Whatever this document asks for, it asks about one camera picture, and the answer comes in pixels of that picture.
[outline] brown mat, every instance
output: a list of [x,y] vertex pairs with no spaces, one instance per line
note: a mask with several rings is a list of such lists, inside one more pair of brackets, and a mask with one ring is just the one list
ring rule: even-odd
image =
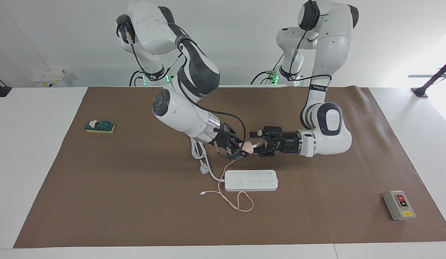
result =
[[[249,156],[230,169],[275,169],[279,188],[233,210],[201,175],[190,139],[151,113],[158,88],[89,88],[14,247],[175,246],[446,241],[446,222],[367,88],[332,88],[351,149],[306,158]],[[221,88],[200,103],[248,131],[301,128],[306,88]],[[233,118],[220,116],[238,132]],[[116,123],[90,134],[93,119]],[[227,159],[207,145],[213,171]],[[417,218],[391,220],[381,194],[404,190]],[[235,200],[236,193],[229,193]],[[243,206],[249,203],[242,198]]]

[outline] black mounting base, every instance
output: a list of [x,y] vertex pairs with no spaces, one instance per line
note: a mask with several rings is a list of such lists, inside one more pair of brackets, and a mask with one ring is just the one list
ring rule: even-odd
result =
[[3,93],[0,93],[0,97],[6,97],[9,94],[9,92],[11,91],[12,87],[6,86],[6,87],[3,87],[3,89],[5,89],[5,91]]
[[417,97],[427,98],[427,94],[422,95],[422,94],[420,94],[420,93],[417,92],[417,89],[418,89],[418,88],[412,88],[412,92],[413,92]]

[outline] power strip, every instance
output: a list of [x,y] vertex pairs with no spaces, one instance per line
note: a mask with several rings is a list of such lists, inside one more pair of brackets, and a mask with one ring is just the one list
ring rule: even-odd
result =
[[277,190],[274,170],[227,170],[224,188],[228,192],[263,192]]

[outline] white table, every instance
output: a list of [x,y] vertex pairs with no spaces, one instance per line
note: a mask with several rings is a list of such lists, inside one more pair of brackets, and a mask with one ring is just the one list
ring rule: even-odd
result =
[[[12,249],[87,88],[15,88],[0,98],[0,258],[446,258],[446,242]],[[446,220],[446,122],[409,90],[372,88]]]

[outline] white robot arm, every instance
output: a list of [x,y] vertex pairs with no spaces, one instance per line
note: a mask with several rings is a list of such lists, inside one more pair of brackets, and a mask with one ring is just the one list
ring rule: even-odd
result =
[[211,110],[197,105],[220,83],[216,65],[175,24],[168,8],[157,7],[147,1],[133,1],[129,3],[128,11],[129,14],[117,19],[119,43],[138,57],[139,65],[149,80],[162,80],[167,73],[159,55],[178,49],[185,57],[177,76],[154,98],[154,116],[198,141],[223,147],[228,154],[220,154],[222,156],[231,159],[246,156],[239,145],[243,140],[236,132],[228,124],[220,123]]
[[299,26],[279,30],[276,42],[284,52],[279,72],[287,80],[299,79],[303,56],[298,50],[316,49],[308,99],[300,113],[305,130],[283,132],[280,127],[267,126],[251,132],[251,138],[266,139],[265,145],[255,150],[260,157],[274,156],[274,151],[311,157],[349,149],[352,137],[340,107],[324,101],[333,74],[348,59],[358,17],[354,6],[309,0],[299,12]]

